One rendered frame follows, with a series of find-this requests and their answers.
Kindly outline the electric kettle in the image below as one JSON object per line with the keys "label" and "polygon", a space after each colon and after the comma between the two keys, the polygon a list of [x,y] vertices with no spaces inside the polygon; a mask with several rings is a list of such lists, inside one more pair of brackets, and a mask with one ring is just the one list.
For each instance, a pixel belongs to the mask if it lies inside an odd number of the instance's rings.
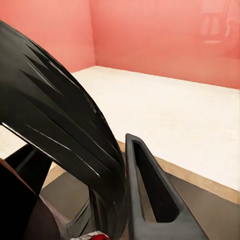
{"label": "electric kettle", "polygon": [[21,240],[120,240],[128,222],[126,163],[105,116],[41,46],[0,20],[0,126],[88,186],[65,223],[40,194]]}

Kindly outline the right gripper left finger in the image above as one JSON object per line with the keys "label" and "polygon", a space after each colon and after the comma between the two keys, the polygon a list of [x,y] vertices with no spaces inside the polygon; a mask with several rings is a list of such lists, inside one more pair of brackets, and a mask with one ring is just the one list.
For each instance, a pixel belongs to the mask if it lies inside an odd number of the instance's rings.
{"label": "right gripper left finger", "polygon": [[21,240],[53,161],[28,143],[0,160],[0,240]]}

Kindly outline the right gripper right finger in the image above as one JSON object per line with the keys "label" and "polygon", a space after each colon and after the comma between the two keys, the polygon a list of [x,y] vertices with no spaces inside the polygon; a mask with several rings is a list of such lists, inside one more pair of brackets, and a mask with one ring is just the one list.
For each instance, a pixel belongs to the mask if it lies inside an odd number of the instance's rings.
{"label": "right gripper right finger", "polygon": [[[145,142],[125,134],[129,240],[210,240]],[[145,220],[137,167],[156,223]]]}

